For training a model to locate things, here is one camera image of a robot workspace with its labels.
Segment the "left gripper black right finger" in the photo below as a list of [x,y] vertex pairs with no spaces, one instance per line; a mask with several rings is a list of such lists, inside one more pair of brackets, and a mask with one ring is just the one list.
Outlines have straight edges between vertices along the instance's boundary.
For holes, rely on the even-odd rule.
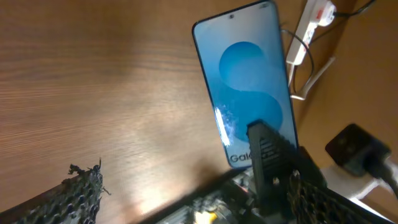
[[266,218],[293,218],[288,200],[293,164],[292,145],[262,120],[248,124],[247,136],[260,214]]

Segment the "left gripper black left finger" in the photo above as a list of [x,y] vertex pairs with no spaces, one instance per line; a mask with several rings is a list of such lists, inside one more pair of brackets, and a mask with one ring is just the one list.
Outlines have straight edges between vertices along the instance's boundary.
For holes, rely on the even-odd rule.
[[71,164],[72,178],[25,202],[1,212],[1,223],[96,223],[103,185],[101,163],[82,169]]

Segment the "blue Galaxy smartphone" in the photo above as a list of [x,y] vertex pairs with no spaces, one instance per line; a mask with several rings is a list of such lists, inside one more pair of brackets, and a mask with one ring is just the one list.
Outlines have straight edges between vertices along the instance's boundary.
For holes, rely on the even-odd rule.
[[279,14],[256,1],[194,23],[192,36],[230,167],[251,166],[248,125],[261,120],[298,144]]

